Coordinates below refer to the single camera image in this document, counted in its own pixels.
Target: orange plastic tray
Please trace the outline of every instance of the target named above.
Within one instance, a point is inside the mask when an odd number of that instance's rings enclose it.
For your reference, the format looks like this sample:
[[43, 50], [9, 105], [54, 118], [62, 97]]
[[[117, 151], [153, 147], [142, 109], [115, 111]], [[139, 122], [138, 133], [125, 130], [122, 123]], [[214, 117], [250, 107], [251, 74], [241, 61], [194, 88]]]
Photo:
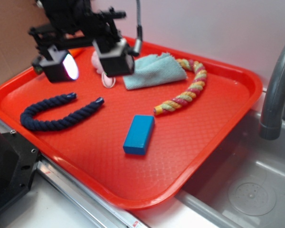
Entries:
[[[30, 68], [0, 86], [0, 119], [87, 187], [124, 209], [151, 207], [174, 196], [262, 92], [259, 78], [250, 71], [144, 43], [141, 57], [169, 52], [175, 58], [197, 60], [208, 71], [208, 80], [187, 107], [155, 117], [145, 156], [127, 155], [123, 143], [133, 117], [153, 115], [153, 108], [183, 92], [194, 74], [187, 72], [188, 80], [132, 91], [119, 77], [107, 89], [91, 65], [93, 50], [84, 49], [76, 56], [77, 81], [51, 84]], [[36, 118], [62, 118], [100, 96], [105, 103], [95, 115], [60, 132], [31, 132], [21, 126], [19, 117], [26, 107], [71, 92], [77, 93], [76, 101]]]

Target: stainless steel sink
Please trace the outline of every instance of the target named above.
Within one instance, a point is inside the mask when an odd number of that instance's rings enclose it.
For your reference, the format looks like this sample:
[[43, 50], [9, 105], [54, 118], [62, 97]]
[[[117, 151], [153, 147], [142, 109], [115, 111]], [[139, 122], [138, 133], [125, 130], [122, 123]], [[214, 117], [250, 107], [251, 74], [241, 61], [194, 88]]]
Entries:
[[285, 122], [267, 141], [259, 118], [250, 111], [177, 195], [220, 227], [285, 228]]

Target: dark blue rope toy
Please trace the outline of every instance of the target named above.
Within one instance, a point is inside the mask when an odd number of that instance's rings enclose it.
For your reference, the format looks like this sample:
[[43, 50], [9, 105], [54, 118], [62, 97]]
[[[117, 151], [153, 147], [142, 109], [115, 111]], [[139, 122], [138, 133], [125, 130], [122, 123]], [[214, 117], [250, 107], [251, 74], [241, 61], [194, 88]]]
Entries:
[[104, 99], [100, 97], [87, 106], [82, 107], [81, 109], [78, 109], [77, 111], [59, 120], [39, 121], [33, 119], [33, 116], [35, 116], [37, 113], [50, 108], [65, 105], [76, 99], [76, 97], [77, 95], [75, 93], [70, 93], [67, 95], [62, 94], [50, 99], [45, 99], [36, 104], [32, 104], [31, 106], [27, 107], [21, 114], [20, 122], [25, 128], [31, 131], [60, 131], [90, 117], [105, 102]]

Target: light blue cloth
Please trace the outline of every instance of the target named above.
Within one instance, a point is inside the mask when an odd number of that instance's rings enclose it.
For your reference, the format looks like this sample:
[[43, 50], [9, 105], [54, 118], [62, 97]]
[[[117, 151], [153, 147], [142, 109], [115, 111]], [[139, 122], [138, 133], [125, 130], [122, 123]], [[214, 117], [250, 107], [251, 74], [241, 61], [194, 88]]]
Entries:
[[148, 55], [135, 61], [133, 75], [124, 76], [128, 90], [175, 82], [187, 78], [185, 70], [169, 53]]

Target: faucet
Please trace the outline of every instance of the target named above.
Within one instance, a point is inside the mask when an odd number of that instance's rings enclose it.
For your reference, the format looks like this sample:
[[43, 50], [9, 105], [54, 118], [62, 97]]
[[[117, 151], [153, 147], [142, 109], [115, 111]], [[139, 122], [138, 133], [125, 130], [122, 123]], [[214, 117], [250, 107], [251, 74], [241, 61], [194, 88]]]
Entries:
[[280, 136], [285, 120], [285, 46], [279, 56], [267, 88], [259, 123], [259, 135], [267, 140]]

